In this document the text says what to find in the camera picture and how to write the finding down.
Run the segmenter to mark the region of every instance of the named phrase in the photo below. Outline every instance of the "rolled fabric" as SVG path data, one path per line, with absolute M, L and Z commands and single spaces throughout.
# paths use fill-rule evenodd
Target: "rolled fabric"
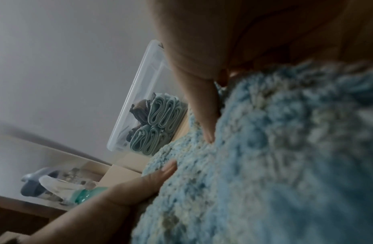
M 183 116 L 183 114 L 185 112 L 185 108 L 184 107 L 185 106 L 184 106 L 184 104 L 182 102 L 178 102 L 176 104 L 176 106 L 174 108 L 174 111 L 170 115 L 168 123 L 165 126 L 165 132 L 166 133 L 171 134 L 171 133 L 173 133 L 177 129 L 179 123 L 182 120 L 182 116 Z
M 161 119 L 159 120 L 158 127 L 165 128 L 165 126 L 168 124 L 169 119 L 171 118 L 171 115 L 174 113 L 174 108 L 176 104 L 178 103 L 178 99 L 169 96 L 166 98 L 166 106 L 165 106 L 165 112 L 163 113 Z
M 145 141 L 145 145 L 143 146 L 142 153 L 144 155 L 150 155 L 153 153 L 154 149 L 158 145 L 158 137 L 159 137 L 160 129 L 158 127 L 151 127 L 147 136 L 147 140 Z
M 144 125 L 135 132 L 130 142 L 131 150 L 135 152 L 142 151 L 143 147 L 146 145 L 150 129 L 150 125 Z
M 158 135 L 158 144 L 157 146 L 155 147 L 154 151 L 153 151 L 153 155 L 156 154 L 158 152 L 158 150 L 161 149 L 161 147 L 165 146 L 166 143 L 169 142 L 169 135 L 168 133 L 166 132 L 160 132 L 160 134 Z
M 166 100 L 169 95 L 158 93 L 151 104 L 148 123 L 152 126 L 157 126 L 166 109 Z

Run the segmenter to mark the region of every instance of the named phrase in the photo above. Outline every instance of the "adult hand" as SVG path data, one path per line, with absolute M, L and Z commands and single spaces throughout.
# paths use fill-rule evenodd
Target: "adult hand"
M 133 209 L 157 193 L 176 170 L 177 162 L 170 160 L 152 174 L 111 187 L 54 220 L 23 243 L 127 243 L 133 228 L 127 221 L 139 219 Z
M 214 141 L 213 81 L 304 59 L 373 59 L 373 0 L 147 0 L 167 58 Z

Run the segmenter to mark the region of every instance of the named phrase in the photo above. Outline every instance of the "fuzzy blue sweater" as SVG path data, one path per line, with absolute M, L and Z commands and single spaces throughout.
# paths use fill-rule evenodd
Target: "fuzzy blue sweater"
M 373 243 L 373 65 L 278 66 L 237 78 L 208 145 L 163 147 L 177 172 L 132 243 Z

